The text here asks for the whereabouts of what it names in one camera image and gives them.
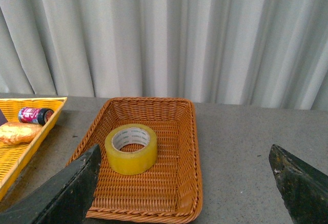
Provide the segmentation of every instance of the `small can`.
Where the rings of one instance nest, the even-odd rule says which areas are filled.
[[[21,123],[34,123],[44,125],[54,113],[52,109],[48,108],[30,108],[24,107],[18,113],[18,120]]]

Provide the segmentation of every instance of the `bread roll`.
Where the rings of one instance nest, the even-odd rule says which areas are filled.
[[[31,142],[41,128],[37,124],[8,122],[0,126],[0,141],[8,145]]]

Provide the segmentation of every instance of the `tape roll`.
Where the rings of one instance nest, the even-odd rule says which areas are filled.
[[[120,151],[130,144],[144,147],[134,152]],[[105,139],[105,148],[110,167],[124,175],[141,174],[157,160],[157,136],[154,130],[142,124],[128,124],[114,129]]]

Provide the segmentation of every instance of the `gray table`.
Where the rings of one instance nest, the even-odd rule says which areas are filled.
[[[56,126],[0,202],[0,211],[64,168],[106,100],[68,98]],[[204,198],[202,212],[192,223],[292,223],[271,172],[270,147],[279,144],[328,174],[328,113],[195,106]],[[85,223],[119,222],[87,219]]]

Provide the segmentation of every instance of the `basket weave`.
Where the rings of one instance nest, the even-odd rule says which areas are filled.
[[[139,175],[113,171],[105,138],[115,128],[139,123],[157,135],[158,159]],[[94,144],[101,148],[101,167],[94,202],[87,217],[134,222],[187,223],[202,208],[195,109],[182,98],[126,97],[107,101],[68,164]],[[140,145],[128,145],[135,151]]]
[[[9,146],[0,141],[0,200],[15,182],[22,169],[30,161],[32,155],[39,148],[49,131],[54,127],[66,100],[66,97],[0,99],[0,109],[8,121],[19,122],[18,112],[23,107],[50,108],[54,111],[54,114],[29,144],[22,143]]]

